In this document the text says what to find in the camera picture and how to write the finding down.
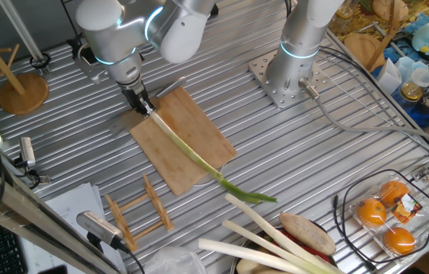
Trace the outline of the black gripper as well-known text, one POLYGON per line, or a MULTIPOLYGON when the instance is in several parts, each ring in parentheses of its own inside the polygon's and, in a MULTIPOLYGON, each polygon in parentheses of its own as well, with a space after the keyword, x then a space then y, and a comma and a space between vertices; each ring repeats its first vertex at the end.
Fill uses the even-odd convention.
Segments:
POLYGON ((156 106, 149 100, 148 93, 143 85, 133 88, 122 88, 122 93, 135 112, 143 116, 150 116, 155 112, 156 106))

